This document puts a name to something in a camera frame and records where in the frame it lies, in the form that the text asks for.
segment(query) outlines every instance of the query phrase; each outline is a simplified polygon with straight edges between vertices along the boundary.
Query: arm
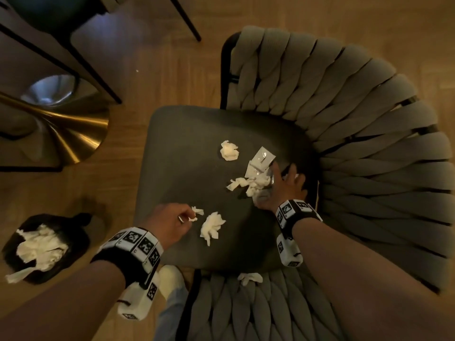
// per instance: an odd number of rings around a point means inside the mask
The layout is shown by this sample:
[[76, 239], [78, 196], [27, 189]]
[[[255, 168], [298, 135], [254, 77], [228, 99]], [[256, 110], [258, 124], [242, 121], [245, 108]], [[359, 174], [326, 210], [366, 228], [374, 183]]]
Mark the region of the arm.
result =
[[[276, 212], [290, 199], [304, 200], [304, 176], [286, 181], [274, 163], [273, 192], [260, 208]], [[315, 280], [356, 340], [455, 340], [454, 318], [442, 300], [378, 253], [313, 218], [292, 230]]]
[[[179, 215], [195, 217], [188, 205], [160, 205], [141, 227], [166, 250], [191, 227]], [[90, 341], [124, 289], [125, 278], [114, 264], [95, 261], [2, 318], [3, 339]]]

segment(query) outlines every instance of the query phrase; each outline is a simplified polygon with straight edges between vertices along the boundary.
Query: chair seat cushion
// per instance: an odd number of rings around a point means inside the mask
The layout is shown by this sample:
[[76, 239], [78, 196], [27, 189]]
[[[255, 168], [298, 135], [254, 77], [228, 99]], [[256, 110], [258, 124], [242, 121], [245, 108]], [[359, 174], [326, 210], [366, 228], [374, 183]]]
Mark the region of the chair seat cushion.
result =
[[[239, 158], [225, 161], [224, 140], [238, 146]], [[276, 248], [278, 225], [271, 212], [253, 205], [245, 188], [229, 191], [230, 179], [243, 177], [261, 146], [277, 156], [281, 169], [294, 162], [306, 175], [308, 201], [314, 206], [319, 157], [304, 131], [268, 114], [195, 106], [167, 106], [150, 120], [142, 161], [137, 225], [160, 203], [188, 203], [204, 210], [191, 230], [162, 257], [165, 264], [197, 269], [262, 272], [282, 267]], [[219, 212], [226, 223], [219, 239], [206, 241], [200, 229], [207, 215]]]

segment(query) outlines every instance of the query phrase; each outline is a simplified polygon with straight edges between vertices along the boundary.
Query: dark chair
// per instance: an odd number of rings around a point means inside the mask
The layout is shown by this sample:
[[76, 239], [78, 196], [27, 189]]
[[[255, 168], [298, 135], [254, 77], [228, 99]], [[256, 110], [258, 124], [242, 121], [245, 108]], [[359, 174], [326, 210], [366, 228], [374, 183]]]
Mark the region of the dark chair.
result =
[[[68, 50], [71, 55], [79, 62], [90, 75], [103, 87], [108, 94], [117, 102], [122, 103], [122, 100], [109, 87], [109, 85], [100, 77], [93, 67], [82, 57], [82, 55], [71, 44], [71, 34], [85, 24], [88, 20], [97, 14], [105, 14], [108, 9], [101, 0], [6, 0], [9, 5], [22, 17], [29, 25], [39, 31], [46, 32], [52, 35], [61, 46]], [[111, 3], [117, 5], [116, 0], [111, 0]], [[179, 4], [178, 0], [171, 0], [174, 7], [182, 16], [185, 23], [188, 25], [198, 41], [201, 41], [201, 36], [194, 28], [189, 17]], [[11, 33], [4, 26], [0, 26], [0, 31], [18, 40], [21, 44], [26, 45], [29, 49], [37, 54], [50, 59], [49, 55], [42, 50], [37, 50], [36, 46], [28, 45], [29, 42], [17, 38], [18, 36]], [[58, 63], [58, 60], [50, 59], [53, 63]], [[58, 64], [60, 67], [65, 67], [64, 64]], [[73, 74], [72, 70], [64, 68], [66, 71]]]

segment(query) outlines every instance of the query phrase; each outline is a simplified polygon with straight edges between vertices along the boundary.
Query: left hand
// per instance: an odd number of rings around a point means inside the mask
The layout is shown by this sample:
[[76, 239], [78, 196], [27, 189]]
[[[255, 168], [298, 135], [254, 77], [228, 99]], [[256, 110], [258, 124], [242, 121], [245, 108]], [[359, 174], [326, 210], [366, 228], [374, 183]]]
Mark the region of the left hand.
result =
[[196, 214], [189, 205], [168, 203], [158, 205], [141, 223], [141, 227], [150, 231], [161, 243], [164, 250], [177, 243], [191, 228], [191, 221]]

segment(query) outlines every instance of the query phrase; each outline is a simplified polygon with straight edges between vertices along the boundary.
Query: hand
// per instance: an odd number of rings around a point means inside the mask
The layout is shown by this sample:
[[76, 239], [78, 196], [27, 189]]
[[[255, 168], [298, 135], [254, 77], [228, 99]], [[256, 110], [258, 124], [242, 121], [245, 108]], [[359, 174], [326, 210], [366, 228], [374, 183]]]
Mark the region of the hand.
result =
[[295, 177], [297, 174], [295, 164], [292, 164], [289, 168], [286, 180], [281, 178], [280, 167], [276, 161], [272, 164], [272, 172], [272, 194], [267, 200], [258, 201], [256, 203], [258, 208], [276, 213], [278, 207], [286, 200], [305, 200], [308, 193], [307, 190], [302, 190], [302, 186], [305, 183], [305, 175], [299, 174], [297, 178]]
[[141, 227], [150, 231], [161, 243], [164, 250], [177, 243], [191, 228], [191, 221], [196, 214], [190, 206], [180, 203], [158, 205], [141, 223]]

